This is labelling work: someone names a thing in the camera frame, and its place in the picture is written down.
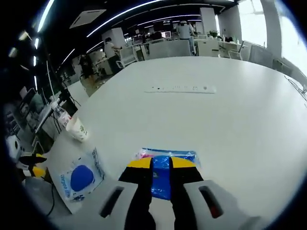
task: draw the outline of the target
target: power strip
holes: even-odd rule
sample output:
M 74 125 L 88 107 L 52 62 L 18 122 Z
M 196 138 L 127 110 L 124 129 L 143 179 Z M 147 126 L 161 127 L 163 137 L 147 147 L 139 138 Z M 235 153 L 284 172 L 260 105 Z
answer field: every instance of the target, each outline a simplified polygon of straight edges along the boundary
M 185 92 L 185 93 L 216 93 L 214 86 L 171 86 L 148 88 L 145 92 Z

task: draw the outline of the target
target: window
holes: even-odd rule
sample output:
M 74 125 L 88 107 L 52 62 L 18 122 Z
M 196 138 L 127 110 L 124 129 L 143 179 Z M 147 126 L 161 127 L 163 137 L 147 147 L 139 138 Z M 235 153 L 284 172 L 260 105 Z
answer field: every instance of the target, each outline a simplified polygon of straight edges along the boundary
M 129 46 L 132 45 L 132 37 L 125 38 L 125 43 Z
M 282 30 L 282 57 L 292 62 L 302 73 L 307 75 L 307 49 L 304 39 L 287 17 L 280 16 L 280 25 Z
M 267 47 L 267 26 L 260 0 L 239 2 L 242 40 Z
M 216 23 L 216 31 L 217 31 L 217 34 L 220 35 L 219 17 L 218 17 L 217 15 L 215 16 L 215 23 Z

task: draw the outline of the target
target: computer monitor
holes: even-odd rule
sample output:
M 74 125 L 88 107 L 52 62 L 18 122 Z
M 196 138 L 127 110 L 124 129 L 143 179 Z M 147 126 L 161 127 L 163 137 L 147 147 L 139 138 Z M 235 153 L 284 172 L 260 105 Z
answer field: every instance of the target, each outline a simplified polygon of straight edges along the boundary
M 161 32 L 161 35 L 164 38 L 171 38 L 172 37 L 172 33 L 170 31 Z

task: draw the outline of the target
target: plastic bag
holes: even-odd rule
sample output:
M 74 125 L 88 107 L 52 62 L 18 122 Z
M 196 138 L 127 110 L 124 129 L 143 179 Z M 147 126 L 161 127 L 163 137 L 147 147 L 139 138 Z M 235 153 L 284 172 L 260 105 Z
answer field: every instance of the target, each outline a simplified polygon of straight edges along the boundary
M 135 159 L 151 157 L 153 160 L 153 184 L 151 188 L 152 196 L 170 200 L 171 188 L 169 181 L 169 161 L 170 157 L 180 157 L 201 166 L 195 151 L 178 151 L 143 148 L 137 154 Z
M 71 174 L 75 168 L 77 168 L 80 165 L 85 165 L 87 168 L 89 168 L 94 175 L 94 179 L 92 183 L 90 183 L 88 186 L 86 186 L 81 191 L 74 191 L 71 188 Z M 86 153 L 84 156 L 80 157 L 78 160 L 73 161 L 71 163 L 71 168 L 67 170 L 65 173 L 62 173 L 59 175 L 59 179 L 61 181 L 62 189 L 65 194 L 65 198 L 69 201 L 82 201 L 84 200 L 85 196 L 92 191 L 94 191 L 98 185 L 104 180 L 105 173 L 102 170 L 102 166 L 99 162 L 99 158 L 97 155 L 96 148 Z
M 179 151 L 179 150 L 163 150 L 163 149 L 148 149 L 142 148 L 135 154 L 134 158 L 139 160 L 146 157 L 169 156 L 180 157 L 189 160 L 201 168 L 201 163 L 195 151 Z

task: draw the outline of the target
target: person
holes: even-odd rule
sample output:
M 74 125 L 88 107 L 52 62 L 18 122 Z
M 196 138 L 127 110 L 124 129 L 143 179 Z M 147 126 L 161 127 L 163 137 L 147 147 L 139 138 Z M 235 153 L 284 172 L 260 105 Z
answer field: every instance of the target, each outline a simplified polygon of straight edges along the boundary
M 153 40 L 158 40 L 162 38 L 162 33 L 160 31 L 157 31 L 153 34 Z
M 95 88 L 95 78 L 94 78 L 94 72 L 92 68 L 92 60 L 88 55 L 82 54 L 80 56 L 80 62 L 79 64 L 81 65 L 83 75 L 85 79 L 88 79 L 90 85 L 92 88 Z
M 115 53 L 115 51 L 118 51 L 122 49 L 121 47 L 116 47 L 112 43 L 112 39 L 110 37 L 106 38 L 105 42 L 105 53 L 106 57 L 108 58 L 109 65 L 111 67 L 111 70 L 113 74 L 117 74 L 119 72 L 119 67 L 116 64 L 116 61 L 119 61 L 119 56 Z
M 146 43 L 146 35 L 145 33 L 143 33 L 142 35 L 142 43 L 145 44 Z M 145 49 L 146 49 L 146 52 L 149 54 L 149 44 L 145 44 Z
M 180 25 L 177 26 L 176 31 L 181 40 L 189 41 L 191 53 L 194 54 L 194 41 L 192 36 L 195 36 L 195 34 L 192 25 L 187 24 L 186 21 L 181 21 Z

